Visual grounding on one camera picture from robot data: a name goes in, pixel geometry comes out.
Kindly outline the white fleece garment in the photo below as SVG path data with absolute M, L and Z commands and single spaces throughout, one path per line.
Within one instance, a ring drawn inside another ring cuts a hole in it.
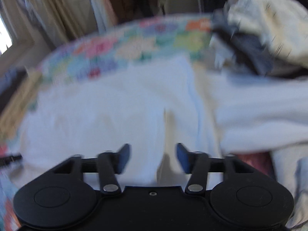
M 179 142 L 212 157 L 307 142 L 307 82 L 211 72 L 180 55 L 42 89 L 19 138 L 17 187 L 72 155 L 92 158 L 126 143 L 121 184 L 156 184 L 164 159 L 184 181 Z

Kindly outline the grey folded garment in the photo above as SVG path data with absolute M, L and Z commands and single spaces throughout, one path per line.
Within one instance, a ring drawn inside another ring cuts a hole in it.
M 259 76 L 273 70 L 274 60 L 258 37 L 240 33 L 237 25 L 228 23 L 227 13 L 222 9 L 213 12 L 211 30 L 223 46 L 231 51 L 231 60 L 242 70 Z

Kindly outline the floral bedspread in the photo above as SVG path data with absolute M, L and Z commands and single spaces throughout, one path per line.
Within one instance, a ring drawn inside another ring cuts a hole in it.
M 173 15 L 126 23 L 58 48 L 41 63 L 42 76 L 32 83 L 29 103 L 19 94 L 10 108 L 10 127 L 1 128 L 1 153 L 20 153 L 20 127 L 26 115 L 35 110 L 42 89 L 93 80 L 126 70 L 129 65 L 145 65 L 180 55 L 193 67 L 204 61 L 210 38 L 208 14 Z M 16 162 L 1 170 L 1 230 L 19 227 L 13 213 L 13 196 L 19 187 L 11 176 L 22 165 L 23 161 Z

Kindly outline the white printed folded cloth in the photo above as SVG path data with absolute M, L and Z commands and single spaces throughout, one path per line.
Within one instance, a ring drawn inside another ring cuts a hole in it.
M 307 9 L 296 0 L 238 0 L 228 22 L 258 36 L 279 59 L 307 68 Z

